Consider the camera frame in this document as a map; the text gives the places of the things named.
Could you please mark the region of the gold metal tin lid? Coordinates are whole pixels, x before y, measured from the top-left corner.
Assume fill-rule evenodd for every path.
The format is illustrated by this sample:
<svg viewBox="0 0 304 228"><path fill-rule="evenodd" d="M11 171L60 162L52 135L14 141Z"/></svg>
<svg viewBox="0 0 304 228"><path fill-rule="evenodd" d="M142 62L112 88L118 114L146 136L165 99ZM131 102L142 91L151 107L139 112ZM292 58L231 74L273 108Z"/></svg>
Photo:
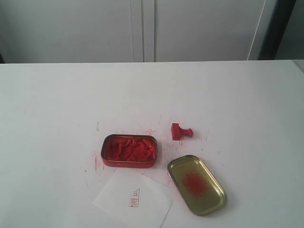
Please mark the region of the gold metal tin lid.
<svg viewBox="0 0 304 228"><path fill-rule="evenodd" d="M168 163L167 171L193 214L204 216L225 205L225 191L199 157L185 155L174 159Z"/></svg>

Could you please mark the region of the white cabinet doors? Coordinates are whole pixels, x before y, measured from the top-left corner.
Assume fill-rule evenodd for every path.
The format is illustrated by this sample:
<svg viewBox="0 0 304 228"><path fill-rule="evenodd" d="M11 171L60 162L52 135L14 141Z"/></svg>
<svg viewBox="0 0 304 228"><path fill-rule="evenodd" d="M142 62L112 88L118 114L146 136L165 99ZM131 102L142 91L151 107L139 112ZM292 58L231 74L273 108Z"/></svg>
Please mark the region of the white cabinet doors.
<svg viewBox="0 0 304 228"><path fill-rule="evenodd" d="M248 60L264 0L3 0L6 63Z"/></svg>

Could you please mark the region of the red plastic stamp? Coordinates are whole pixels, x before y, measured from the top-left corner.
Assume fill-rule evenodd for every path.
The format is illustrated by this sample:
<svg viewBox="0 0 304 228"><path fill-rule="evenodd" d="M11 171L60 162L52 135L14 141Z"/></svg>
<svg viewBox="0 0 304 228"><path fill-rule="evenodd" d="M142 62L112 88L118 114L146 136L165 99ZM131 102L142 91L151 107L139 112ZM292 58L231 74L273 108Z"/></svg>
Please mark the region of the red plastic stamp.
<svg viewBox="0 0 304 228"><path fill-rule="evenodd" d="M172 123L171 125L171 135L174 141L181 140L182 137L192 137L193 131L189 129L183 129L178 123Z"/></svg>

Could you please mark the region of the red ink tin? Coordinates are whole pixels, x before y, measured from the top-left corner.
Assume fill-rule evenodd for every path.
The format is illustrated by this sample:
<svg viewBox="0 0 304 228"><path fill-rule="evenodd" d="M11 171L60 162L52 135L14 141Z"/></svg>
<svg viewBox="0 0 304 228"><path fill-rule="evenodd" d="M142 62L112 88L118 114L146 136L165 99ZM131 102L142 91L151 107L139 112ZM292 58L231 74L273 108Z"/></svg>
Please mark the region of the red ink tin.
<svg viewBox="0 0 304 228"><path fill-rule="evenodd" d="M150 135L111 134L101 148L101 159L110 167L150 168L157 154L157 141Z"/></svg>

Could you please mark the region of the dark vertical post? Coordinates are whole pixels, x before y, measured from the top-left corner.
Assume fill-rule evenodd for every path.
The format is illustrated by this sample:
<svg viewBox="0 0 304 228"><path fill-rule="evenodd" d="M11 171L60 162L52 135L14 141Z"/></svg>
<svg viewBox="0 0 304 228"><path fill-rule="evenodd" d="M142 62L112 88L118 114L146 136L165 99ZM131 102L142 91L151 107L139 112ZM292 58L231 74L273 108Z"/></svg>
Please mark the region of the dark vertical post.
<svg viewBox="0 0 304 228"><path fill-rule="evenodd" d="M274 60L286 27L295 7L296 0L277 0L272 13L258 60Z"/></svg>

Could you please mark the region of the white paper sheet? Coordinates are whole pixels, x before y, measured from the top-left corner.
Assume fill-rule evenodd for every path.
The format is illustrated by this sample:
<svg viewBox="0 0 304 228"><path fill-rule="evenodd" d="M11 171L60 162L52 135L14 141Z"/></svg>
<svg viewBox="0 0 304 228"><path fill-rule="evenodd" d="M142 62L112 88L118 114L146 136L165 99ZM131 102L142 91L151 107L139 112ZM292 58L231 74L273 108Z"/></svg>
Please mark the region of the white paper sheet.
<svg viewBox="0 0 304 228"><path fill-rule="evenodd" d="M93 200L130 228L161 227L172 202L169 187L130 169L117 169Z"/></svg>

